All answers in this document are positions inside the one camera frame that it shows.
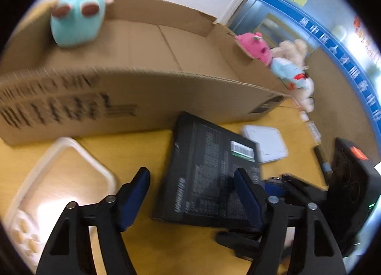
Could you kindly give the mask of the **grey folding phone stand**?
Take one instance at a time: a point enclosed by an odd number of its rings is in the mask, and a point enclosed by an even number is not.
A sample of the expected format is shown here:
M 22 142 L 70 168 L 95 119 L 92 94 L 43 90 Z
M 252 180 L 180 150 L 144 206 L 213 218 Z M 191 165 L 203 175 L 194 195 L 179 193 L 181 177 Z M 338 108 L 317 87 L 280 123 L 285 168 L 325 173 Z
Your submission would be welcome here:
M 280 131 L 275 127 L 244 125 L 241 134 L 258 144 L 260 163 L 278 161 L 289 156 Z

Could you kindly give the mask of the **black product box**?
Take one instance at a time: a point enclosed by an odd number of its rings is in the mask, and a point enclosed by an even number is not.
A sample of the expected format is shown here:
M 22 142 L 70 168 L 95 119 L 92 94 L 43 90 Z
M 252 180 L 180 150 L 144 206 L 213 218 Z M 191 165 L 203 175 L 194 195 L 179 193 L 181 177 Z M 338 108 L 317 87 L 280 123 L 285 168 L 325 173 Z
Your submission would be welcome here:
M 244 168 L 261 182 L 258 144 L 188 112 L 176 120 L 172 153 L 152 216 L 172 223 L 247 228 L 250 223 L 234 187 Z

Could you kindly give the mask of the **white phone case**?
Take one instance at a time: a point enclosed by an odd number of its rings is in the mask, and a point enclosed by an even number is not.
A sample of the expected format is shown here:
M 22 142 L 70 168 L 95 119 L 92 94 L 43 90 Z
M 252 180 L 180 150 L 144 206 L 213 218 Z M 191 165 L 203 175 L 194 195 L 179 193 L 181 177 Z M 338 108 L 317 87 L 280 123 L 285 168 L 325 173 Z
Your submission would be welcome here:
M 72 138 L 44 153 L 17 191 L 3 220 L 17 253 L 35 272 L 63 209 L 97 203 L 118 189 L 114 174 Z

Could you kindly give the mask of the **teal and pink pig plush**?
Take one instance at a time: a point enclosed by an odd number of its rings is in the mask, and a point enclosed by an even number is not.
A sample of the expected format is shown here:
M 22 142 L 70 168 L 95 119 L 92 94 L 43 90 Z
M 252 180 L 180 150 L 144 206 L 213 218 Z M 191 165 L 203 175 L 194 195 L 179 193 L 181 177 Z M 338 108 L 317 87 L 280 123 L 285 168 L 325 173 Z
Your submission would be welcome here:
M 106 8 L 114 0 L 58 0 L 50 11 L 50 28 L 56 44 L 72 48 L 98 37 Z

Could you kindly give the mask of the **dark pen with band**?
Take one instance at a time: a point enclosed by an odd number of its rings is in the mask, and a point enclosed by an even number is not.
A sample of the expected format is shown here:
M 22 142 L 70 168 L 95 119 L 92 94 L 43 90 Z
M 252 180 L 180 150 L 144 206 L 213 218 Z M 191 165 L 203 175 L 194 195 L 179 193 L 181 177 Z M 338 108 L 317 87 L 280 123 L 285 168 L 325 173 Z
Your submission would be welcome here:
M 326 185 L 330 185 L 332 175 L 333 175 L 333 171 L 331 168 L 331 164 L 329 163 L 327 154 L 321 145 L 314 146 L 313 151 L 315 153 L 318 164 L 319 164 L 320 169 L 322 171 L 325 183 L 326 183 Z

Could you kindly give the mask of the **white small packet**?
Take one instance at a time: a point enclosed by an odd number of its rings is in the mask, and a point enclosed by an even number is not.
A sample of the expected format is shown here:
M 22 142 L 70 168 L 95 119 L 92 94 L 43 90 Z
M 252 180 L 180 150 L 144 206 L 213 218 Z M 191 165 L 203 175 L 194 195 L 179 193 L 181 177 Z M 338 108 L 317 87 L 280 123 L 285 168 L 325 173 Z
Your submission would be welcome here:
M 322 137 L 313 121 L 308 121 L 307 126 L 316 144 L 322 143 Z

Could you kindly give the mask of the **white earbud case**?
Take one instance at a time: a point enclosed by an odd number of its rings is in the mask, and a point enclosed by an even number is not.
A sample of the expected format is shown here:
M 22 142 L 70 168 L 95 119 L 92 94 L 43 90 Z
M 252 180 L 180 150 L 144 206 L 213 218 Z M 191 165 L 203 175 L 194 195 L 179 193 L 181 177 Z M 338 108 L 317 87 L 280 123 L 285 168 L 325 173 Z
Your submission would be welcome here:
M 300 119 L 303 121 L 303 122 L 309 122 L 310 119 L 308 117 L 308 114 L 305 112 L 305 111 L 300 111 L 299 112 L 299 115 L 300 115 Z

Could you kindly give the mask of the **light blue elephant plush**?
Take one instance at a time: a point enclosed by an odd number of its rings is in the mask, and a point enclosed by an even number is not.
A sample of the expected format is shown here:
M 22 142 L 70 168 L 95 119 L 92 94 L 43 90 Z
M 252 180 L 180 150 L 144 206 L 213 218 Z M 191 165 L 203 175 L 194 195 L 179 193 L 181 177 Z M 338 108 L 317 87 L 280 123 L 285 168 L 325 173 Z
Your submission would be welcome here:
M 274 57 L 270 69 L 289 90 L 306 87 L 307 78 L 304 71 L 288 59 Z

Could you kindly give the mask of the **cream bear plush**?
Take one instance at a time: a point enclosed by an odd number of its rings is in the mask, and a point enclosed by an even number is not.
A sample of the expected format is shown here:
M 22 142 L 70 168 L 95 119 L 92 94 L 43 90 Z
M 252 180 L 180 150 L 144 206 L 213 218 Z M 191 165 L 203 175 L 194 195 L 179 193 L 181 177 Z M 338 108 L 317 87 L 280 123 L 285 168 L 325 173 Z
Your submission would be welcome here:
M 306 87 L 298 88 L 290 91 L 292 97 L 295 99 L 301 110 L 306 113 L 313 112 L 315 108 L 315 101 L 312 95 L 315 91 L 313 80 L 307 73 L 308 67 L 305 66 L 305 58 L 307 55 L 307 44 L 302 39 L 295 39 L 294 41 L 283 41 L 279 46 L 271 49 L 272 58 L 282 57 L 293 62 L 296 66 L 301 68 L 306 75 Z

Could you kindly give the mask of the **pink bear plush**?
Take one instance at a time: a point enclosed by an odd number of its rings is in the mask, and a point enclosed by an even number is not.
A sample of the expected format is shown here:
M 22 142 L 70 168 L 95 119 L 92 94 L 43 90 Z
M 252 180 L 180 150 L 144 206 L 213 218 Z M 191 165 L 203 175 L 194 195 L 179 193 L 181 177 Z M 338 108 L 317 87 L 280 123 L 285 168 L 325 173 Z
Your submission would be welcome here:
M 272 61 L 270 47 L 260 32 L 248 32 L 235 37 L 239 48 L 250 58 L 269 66 Z

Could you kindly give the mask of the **cardboard box tray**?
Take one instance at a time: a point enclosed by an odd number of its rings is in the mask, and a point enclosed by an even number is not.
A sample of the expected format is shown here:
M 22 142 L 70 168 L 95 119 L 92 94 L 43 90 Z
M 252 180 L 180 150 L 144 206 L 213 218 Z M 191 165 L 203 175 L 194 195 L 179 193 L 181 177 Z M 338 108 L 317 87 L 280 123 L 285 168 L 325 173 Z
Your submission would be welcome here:
M 162 0 L 114 0 L 98 37 L 57 46 L 50 10 L 19 23 L 1 56 L 1 139 L 158 130 L 187 111 L 213 123 L 249 121 L 289 91 L 208 14 Z

